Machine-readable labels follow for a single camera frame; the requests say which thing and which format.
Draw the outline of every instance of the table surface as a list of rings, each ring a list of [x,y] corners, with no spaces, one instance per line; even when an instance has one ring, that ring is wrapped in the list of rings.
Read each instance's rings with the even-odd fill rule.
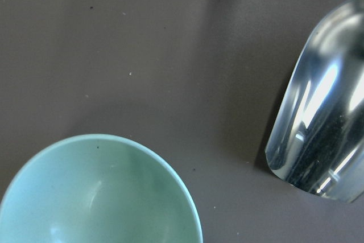
[[[0,0],[0,197],[73,135],[144,144],[205,242],[364,242],[344,204],[275,177],[264,147],[304,43],[345,0]]]

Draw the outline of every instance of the bowl rim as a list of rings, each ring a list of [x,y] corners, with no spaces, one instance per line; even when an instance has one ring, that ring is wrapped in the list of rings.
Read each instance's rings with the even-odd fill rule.
[[[78,141],[84,141],[84,140],[104,140],[104,141],[116,141],[116,142],[120,142],[120,143],[124,143],[126,145],[130,145],[136,149],[138,149],[139,151],[145,153],[146,155],[150,156],[152,159],[154,159],[155,161],[157,161],[162,168],[166,169],[168,171],[168,173],[174,178],[175,182],[178,184],[178,186],[181,188],[184,196],[187,198],[188,201],[188,205],[192,211],[192,215],[193,215],[193,219],[194,219],[194,223],[195,223],[195,228],[197,230],[197,236],[198,236],[198,241],[199,243],[203,242],[203,237],[202,237],[202,227],[201,227],[201,223],[200,223],[200,218],[198,216],[197,213],[197,209],[195,206],[195,203],[192,200],[192,196],[189,193],[186,185],[184,184],[184,182],[182,181],[181,177],[178,176],[177,172],[161,157],[159,156],[157,153],[153,152],[151,149],[149,149],[148,147],[141,145],[140,143],[136,142],[136,141],[132,141],[131,139],[125,138],[125,137],[120,137],[117,135],[111,135],[111,134],[83,134],[83,135],[75,135],[72,137],[68,137],[65,139],[62,139],[60,141],[57,141],[51,145],[49,145],[48,147],[40,150],[38,153],[36,153],[34,156],[32,156],[21,168],[20,170],[16,173],[16,175],[13,177],[13,179],[11,180],[9,186],[7,187],[4,196],[0,202],[0,224],[3,218],[3,208],[5,207],[6,204],[6,200],[8,198],[8,195],[11,191],[11,189],[14,187],[15,183],[20,179],[20,177],[23,175],[23,173],[38,159],[41,158],[43,156],[45,156],[48,153],[51,153],[54,149],[70,144],[72,142],[78,142]]]

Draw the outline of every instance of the metal scoop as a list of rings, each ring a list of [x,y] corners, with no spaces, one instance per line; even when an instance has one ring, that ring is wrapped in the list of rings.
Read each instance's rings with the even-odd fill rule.
[[[331,11],[297,61],[266,146],[270,169],[309,193],[364,192],[364,0]]]

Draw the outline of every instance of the ceramic bowl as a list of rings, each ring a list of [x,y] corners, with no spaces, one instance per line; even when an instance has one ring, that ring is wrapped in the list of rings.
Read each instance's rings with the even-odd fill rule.
[[[177,173],[122,137],[81,135],[35,155],[0,206],[0,242],[201,243],[196,207]]]

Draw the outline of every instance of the light green bowl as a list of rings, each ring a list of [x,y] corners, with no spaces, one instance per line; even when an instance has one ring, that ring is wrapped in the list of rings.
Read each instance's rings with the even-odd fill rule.
[[[196,207],[160,156],[103,134],[34,156],[0,206],[1,243],[202,243]]]

